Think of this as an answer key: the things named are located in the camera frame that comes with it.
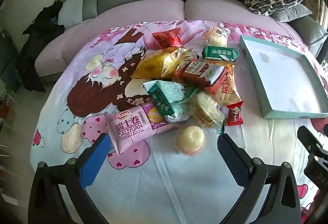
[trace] teal snack package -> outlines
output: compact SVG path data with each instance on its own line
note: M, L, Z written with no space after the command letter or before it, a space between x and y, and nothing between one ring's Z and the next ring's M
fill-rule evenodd
M188 100L196 93L196 87L164 80L152 80L142 86L168 122L184 121L190 117Z
M234 62L239 56L239 52L234 48L206 46L202 55L204 59Z

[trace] green tray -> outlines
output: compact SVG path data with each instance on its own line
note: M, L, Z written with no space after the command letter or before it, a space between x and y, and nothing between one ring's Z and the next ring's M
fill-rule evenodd
M240 37L267 119L325 118L328 97L318 75L301 53L269 41Z

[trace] pink cartoon blanket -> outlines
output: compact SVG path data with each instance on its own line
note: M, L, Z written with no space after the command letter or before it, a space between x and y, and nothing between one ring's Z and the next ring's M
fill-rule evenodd
M152 33L180 27L182 45L201 56L205 46L202 33L212 24L185 20L141 23L110 29L87 43L55 84L40 113L31 146L33 168L39 161L53 166L78 157L101 133L108 132L105 114L150 100L141 87L145 80L132 80L131 75L148 49L160 49ZM243 34L303 53L328 90L322 68L307 47L292 36L216 24L231 30L228 47L240 49ZM227 127L226 132L251 157L274 165L288 161L299 185L301 205L308 206L317 188L303 173L307 152L297 141L296 132L305 125L324 147L326 137L318 134L308 119L264 119L243 55L237 59L235 81L244 100L244 124ZM215 136L209 137L201 154L190 158L175 152L174 135L175 130L171 130L140 141L123 155L114 149L109 152L87 192L110 223L219 223L236 202L242 189L215 148Z

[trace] sofa armrest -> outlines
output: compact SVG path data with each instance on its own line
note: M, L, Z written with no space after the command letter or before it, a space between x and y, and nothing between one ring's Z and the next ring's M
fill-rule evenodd
M298 18L288 24L302 37L309 51L317 57L328 37L328 32L310 16Z

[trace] screw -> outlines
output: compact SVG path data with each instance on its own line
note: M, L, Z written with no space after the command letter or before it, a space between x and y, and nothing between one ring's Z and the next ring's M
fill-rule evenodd
M44 163L43 161L40 161L40 162L38 163L38 168L43 168L44 165L45 165L45 163Z
M288 162L284 162L285 168L291 168L292 166Z
M76 158L74 158L74 157L70 158L70 159L67 161L67 163L68 163L69 165L74 165L74 164L76 163Z
M262 164L262 160L261 159L259 159L259 158L253 158L253 162L254 162L254 164L256 164L256 165L261 165Z

